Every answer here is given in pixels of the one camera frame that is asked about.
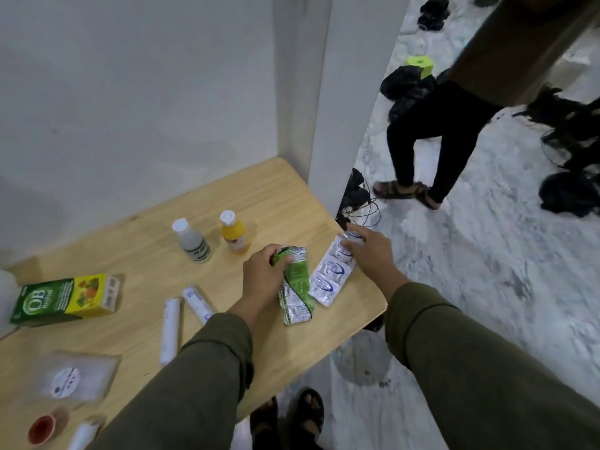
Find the clear plastic bag round label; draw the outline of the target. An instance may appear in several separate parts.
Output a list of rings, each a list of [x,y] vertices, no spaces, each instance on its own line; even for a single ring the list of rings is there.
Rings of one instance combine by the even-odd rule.
[[[40,357],[28,389],[34,400],[98,403],[109,393],[119,355],[56,350]]]

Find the person's black left sandal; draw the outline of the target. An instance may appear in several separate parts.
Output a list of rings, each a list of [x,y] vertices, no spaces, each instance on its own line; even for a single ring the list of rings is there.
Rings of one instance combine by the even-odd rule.
[[[281,450],[276,396],[250,414],[252,450]]]

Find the green foil sachet strip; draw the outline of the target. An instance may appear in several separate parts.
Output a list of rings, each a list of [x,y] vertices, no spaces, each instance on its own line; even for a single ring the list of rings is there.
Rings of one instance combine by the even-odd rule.
[[[316,301],[309,295],[310,274],[304,247],[284,246],[295,255],[286,269],[278,297],[284,324],[294,325],[311,320]]]

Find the orange bottle with white cap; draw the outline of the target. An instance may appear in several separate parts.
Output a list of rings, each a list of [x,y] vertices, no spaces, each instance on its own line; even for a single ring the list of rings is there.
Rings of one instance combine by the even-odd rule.
[[[230,252],[242,254],[249,248],[250,242],[246,237],[245,226],[237,218],[234,211],[225,210],[220,215],[221,236]]]

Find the person's left forearm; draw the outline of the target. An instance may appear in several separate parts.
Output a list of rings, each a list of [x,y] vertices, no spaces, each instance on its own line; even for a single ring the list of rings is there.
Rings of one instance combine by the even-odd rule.
[[[253,376],[247,322],[230,311],[214,314],[88,450],[229,450]]]

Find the person's black sandal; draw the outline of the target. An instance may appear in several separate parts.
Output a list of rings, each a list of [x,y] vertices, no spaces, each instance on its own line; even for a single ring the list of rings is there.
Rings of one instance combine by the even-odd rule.
[[[252,450],[281,450],[276,396],[250,414]]]
[[[305,388],[299,394],[289,424],[290,450],[324,450],[318,444],[325,421],[325,407],[320,394]]]

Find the person's right forearm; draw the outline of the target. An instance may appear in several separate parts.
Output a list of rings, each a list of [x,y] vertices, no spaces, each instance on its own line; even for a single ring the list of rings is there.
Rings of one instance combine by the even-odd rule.
[[[600,450],[600,407],[435,288],[394,291],[385,339],[449,450]]]

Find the black shoes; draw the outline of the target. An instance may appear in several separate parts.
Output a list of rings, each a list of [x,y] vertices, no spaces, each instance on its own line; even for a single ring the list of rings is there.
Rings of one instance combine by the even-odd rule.
[[[417,26],[420,30],[439,32],[450,15],[449,0],[428,0],[420,7]]]

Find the person's left hand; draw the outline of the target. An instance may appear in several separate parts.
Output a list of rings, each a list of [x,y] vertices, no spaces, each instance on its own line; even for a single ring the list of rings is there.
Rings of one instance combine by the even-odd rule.
[[[285,256],[271,264],[282,247],[277,243],[266,245],[243,264],[242,295],[227,312],[241,318],[251,332],[260,315],[278,297],[286,268],[293,261],[292,256]]]

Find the person's black right sandal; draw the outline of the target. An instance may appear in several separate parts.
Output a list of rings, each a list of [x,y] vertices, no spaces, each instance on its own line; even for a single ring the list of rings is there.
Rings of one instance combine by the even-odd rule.
[[[290,450],[324,450],[318,444],[325,421],[325,407],[320,394],[305,388],[299,394],[289,424]]]

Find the clear bottle with white cap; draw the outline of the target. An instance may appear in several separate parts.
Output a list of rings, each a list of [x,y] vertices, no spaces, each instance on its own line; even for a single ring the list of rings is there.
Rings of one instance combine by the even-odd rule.
[[[186,218],[179,218],[172,224],[181,249],[195,262],[208,261],[211,249],[203,235],[191,226]]]

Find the small red cup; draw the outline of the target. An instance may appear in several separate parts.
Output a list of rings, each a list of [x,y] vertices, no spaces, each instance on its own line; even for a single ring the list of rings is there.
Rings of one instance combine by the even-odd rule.
[[[54,414],[38,417],[27,431],[27,442],[32,446],[40,446],[51,441],[58,431],[58,422]]]

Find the black plastic bag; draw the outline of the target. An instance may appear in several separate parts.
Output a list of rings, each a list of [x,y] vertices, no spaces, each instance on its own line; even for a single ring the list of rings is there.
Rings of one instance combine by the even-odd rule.
[[[389,109],[387,114],[388,123],[394,123],[394,121],[401,118],[411,107],[422,100],[432,90],[432,87],[414,86],[409,88],[395,100],[394,104]]]
[[[385,77],[379,92],[390,101],[397,101],[409,90],[419,87],[423,69],[413,65],[398,67]]]

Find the person's right hand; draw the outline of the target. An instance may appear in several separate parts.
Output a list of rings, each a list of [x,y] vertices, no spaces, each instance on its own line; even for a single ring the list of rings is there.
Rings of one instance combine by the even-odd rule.
[[[379,232],[373,231],[373,257],[354,259],[360,270],[378,287],[387,303],[397,289],[410,282],[394,263],[391,240]]]

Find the white foil blister strip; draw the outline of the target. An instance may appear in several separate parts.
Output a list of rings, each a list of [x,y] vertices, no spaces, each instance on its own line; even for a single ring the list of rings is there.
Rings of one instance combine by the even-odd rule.
[[[310,277],[309,295],[325,307],[333,303],[356,266],[355,259],[340,246],[342,234],[330,244]]]

